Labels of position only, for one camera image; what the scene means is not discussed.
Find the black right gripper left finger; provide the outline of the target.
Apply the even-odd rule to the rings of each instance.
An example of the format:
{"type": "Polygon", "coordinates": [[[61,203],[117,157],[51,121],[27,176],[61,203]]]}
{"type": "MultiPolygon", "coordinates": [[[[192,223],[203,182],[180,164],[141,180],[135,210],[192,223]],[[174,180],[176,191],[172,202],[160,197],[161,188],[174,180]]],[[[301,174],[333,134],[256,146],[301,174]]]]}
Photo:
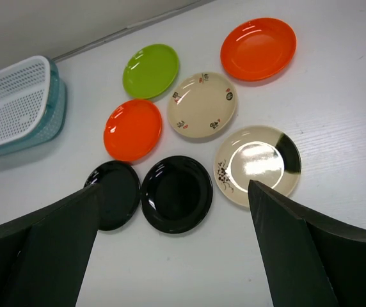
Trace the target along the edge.
{"type": "Polygon", "coordinates": [[[0,224],[0,306],[75,306],[99,228],[100,186],[0,224]]]}

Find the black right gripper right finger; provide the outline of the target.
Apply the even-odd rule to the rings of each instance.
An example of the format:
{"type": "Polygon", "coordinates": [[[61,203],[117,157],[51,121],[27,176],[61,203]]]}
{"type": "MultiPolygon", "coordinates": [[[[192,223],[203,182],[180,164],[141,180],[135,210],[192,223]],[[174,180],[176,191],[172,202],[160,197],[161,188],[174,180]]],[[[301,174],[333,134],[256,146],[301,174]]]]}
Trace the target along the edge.
{"type": "Polygon", "coordinates": [[[366,306],[366,229],[259,181],[248,199],[274,306],[366,306]]]}

